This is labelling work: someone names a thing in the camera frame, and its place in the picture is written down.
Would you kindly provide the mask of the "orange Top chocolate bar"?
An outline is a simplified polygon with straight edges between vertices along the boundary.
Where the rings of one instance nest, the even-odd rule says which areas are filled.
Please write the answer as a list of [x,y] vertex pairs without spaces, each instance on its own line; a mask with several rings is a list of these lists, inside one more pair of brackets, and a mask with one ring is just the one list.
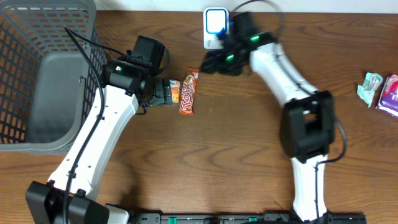
[[193,102],[197,90],[198,75],[199,75],[198,68],[187,67],[185,73],[185,79],[182,83],[182,89],[180,91],[180,108],[179,108],[180,114],[183,115],[193,114]]

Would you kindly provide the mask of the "purple red tissue pack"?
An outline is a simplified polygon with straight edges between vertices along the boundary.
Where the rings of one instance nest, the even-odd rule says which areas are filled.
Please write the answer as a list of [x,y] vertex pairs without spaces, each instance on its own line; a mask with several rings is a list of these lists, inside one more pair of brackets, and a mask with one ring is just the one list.
[[397,75],[389,76],[382,88],[376,109],[397,118]]

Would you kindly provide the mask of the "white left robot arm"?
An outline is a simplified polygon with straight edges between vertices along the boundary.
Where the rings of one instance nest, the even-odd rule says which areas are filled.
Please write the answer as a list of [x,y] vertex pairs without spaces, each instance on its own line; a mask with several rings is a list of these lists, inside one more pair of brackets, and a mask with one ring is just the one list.
[[72,148],[47,183],[33,181],[25,199],[35,223],[128,223],[131,212],[96,201],[115,145],[139,108],[169,105],[169,84],[159,78],[169,51],[140,35],[132,50],[97,71],[93,106]]

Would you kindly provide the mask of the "teal snack packet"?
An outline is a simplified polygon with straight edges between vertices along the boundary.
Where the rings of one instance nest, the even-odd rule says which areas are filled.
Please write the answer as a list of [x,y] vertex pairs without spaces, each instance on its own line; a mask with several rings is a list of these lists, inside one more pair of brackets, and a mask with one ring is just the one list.
[[370,107],[374,94],[383,82],[383,78],[377,73],[367,73],[362,85],[357,88],[357,95]]

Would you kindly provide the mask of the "orange Kleenex tissue pack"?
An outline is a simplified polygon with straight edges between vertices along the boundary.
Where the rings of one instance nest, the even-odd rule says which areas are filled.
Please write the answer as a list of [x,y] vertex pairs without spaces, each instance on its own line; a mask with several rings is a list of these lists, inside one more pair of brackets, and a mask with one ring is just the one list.
[[180,82],[178,80],[170,80],[170,89],[172,94],[172,102],[180,101]]

